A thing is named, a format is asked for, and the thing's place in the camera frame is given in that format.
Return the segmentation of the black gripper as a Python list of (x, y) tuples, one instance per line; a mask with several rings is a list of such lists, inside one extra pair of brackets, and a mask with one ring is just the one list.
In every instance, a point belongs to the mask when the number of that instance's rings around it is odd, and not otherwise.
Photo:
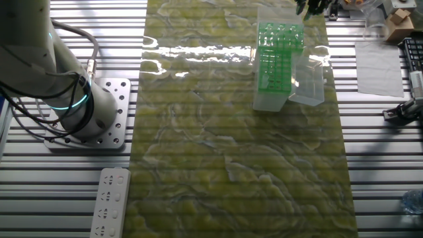
[(303, 17), (304, 20), (309, 20), (312, 16), (320, 15), (332, 3), (332, 0), (295, 0), (296, 15), (300, 15), (305, 9), (306, 13)]

